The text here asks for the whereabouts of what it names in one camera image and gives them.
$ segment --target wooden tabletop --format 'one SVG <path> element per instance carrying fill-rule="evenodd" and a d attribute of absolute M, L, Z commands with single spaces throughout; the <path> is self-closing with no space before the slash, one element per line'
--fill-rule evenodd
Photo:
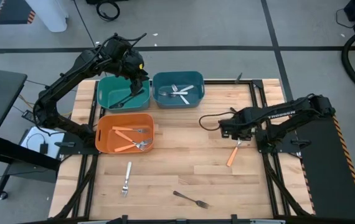
<path fill-rule="evenodd" d="M 266 79 L 263 84 L 269 106 L 284 102 L 279 80 Z M 88 123 L 94 86 L 94 80 L 79 84 L 73 121 Z M 129 219 L 225 219 L 231 214 L 239 218 L 271 218 L 262 155 L 257 151 L 255 140 L 244 142 L 233 165 L 227 167 L 225 164 L 236 142 L 222 139 L 219 130 L 208 132 L 198 125 L 202 115 L 247 106 L 252 106 L 247 85 L 206 85 L 204 99 L 193 109 L 161 110 L 151 99 L 150 108 L 143 112 L 154 118 L 154 149 L 143 154 L 99 156 L 90 219 L 109 220 L 122 215 L 128 215 Z M 97 106 L 95 124 L 99 110 Z M 218 119 L 220 117 L 205 119 L 204 125 L 216 127 Z M 279 155 L 287 189 L 306 211 L 312 213 L 299 159 L 288 154 Z M 129 193 L 123 198 L 121 190 L 129 161 L 133 163 Z M 50 217 L 60 212 L 74 192 L 80 162 L 81 156 L 72 156 L 61 165 Z M 193 202 L 174 196 L 174 190 L 207 202 L 211 207 L 197 207 Z M 282 214 L 279 195 L 276 194 Z M 82 194 L 80 214 L 85 197 L 86 192 Z"/>

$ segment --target orange bin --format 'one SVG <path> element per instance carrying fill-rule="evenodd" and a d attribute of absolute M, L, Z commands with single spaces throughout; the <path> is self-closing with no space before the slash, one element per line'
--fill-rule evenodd
<path fill-rule="evenodd" d="M 147 129 L 147 133 L 137 131 L 121 131 L 134 142 L 141 142 L 153 138 L 153 142 L 148 144 L 147 150 L 141 151 L 137 147 L 131 147 L 121 152 L 115 152 L 114 149 L 132 144 L 123 137 L 117 135 L 112 129 L 113 126 L 133 129 Z M 102 117 L 97 124 L 96 148 L 100 152 L 108 154 L 141 153 L 153 149 L 154 144 L 154 119 L 146 113 L 135 114 L 116 114 Z"/>

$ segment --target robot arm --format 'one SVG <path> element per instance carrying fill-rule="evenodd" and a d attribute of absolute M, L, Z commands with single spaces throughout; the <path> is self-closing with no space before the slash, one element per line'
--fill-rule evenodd
<path fill-rule="evenodd" d="M 76 134 L 85 145 L 93 146 L 95 133 L 92 127 L 88 127 L 87 124 L 79 125 L 61 116 L 57 111 L 57 102 L 82 80 L 102 72 L 130 79 L 132 95 L 137 94 L 143 86 L 142 81 L 149 78 L 147 72 L 143 70 L 142 56 L 132 47 L 145 35 L 128 40 L 115 34 L 98 47 L 83 51 L 67 73 L 61 73 L 56 82 L 39 93 L 39 99 L 33 109 L 34 117 L 39 120 L 37 125 L 63 129 Z"/>
<path fill-rule="evenodd" d="M 260 126 L 269 119 L 291 116 L 279 125 L 271 125 L 262 133 L 264 142 L 274 144 L 283 139 L 290 131 L 294 131 L 312 120 L 332 117 L 334 114 L 335 109 L 331 106 L 327 97 L 310 94 L 274 106 L 244 108 L 236 112 L 232 118 L 220 120 L 219 125 L 223 138 L 231 136 L 234 140 L 238 138 L 250 140 L 252 128 Z"/>

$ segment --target blue bin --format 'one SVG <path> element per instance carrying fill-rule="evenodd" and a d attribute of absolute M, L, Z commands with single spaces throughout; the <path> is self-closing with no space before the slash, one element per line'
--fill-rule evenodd
<path fill-rule="evenodd" d="M 122 108 L 109 107 L 126 96 L 130 91 L 129 80 L 125 80 L 123 77 L 104 77 L 98 82 L 97 86 L 97 101 L 98 103 L 113 113 L 124 113 L 145 110 L 150 105 L 150 82 L 143 82 L 144 92 L 138 96 L 135 96 L 132 100 L 127 101 Z"/>
<path fill-rule="evenodd" d="M 180 96 L 171 97 L 159 94 L 160 91 L 173 92 L 172 84 L 175 84 L 178 90 L 194 85 L 194 88 L 188 90 L 188 94 L 184 95 L 190 104 L 185 104 Z M 204 95 L 204 78 L 199 72 L 161 72 L 153 78 L 153 97 L 162 109 L 195 108 L 200 104 Z"/>

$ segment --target teal bin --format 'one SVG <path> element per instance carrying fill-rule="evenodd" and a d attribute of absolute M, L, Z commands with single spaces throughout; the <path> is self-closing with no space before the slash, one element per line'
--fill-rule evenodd
<path fill-rule="evenodd" d="M 187 95 L 183 95 L 189 104 L 186 104 L 180 96 L 160 94 L 160 92 L 173 92 L 172 84 L 176 85 L 178 91 L 190 85 L 194 86 L 187 90 Z M 199 72 L 161 72 L 153 78 L 153 97 L 162 109 L 195 108 L 200 104 L 204 95 L 204 78 Z"/>
<path fill-rule="evenodd" d="M 150 82 L 144 81 L 143 88 L 144 91 L 140 95 L 136 95 L 133 99 L 127 101 L 121 108 L 110 109 L 111 105 L 119 102 L 120 100 L 126 98 L 124 101 L 131 98 L 127 97 L 130 92 L 129 80 L 125 80 L 123 77 L 105 77 L 98 82 L 97 86 L 97 101 L 98 103 L 113 113 L 124 113 L 124 112 L 134 112 L 145 110 L 150 104 Z"/>

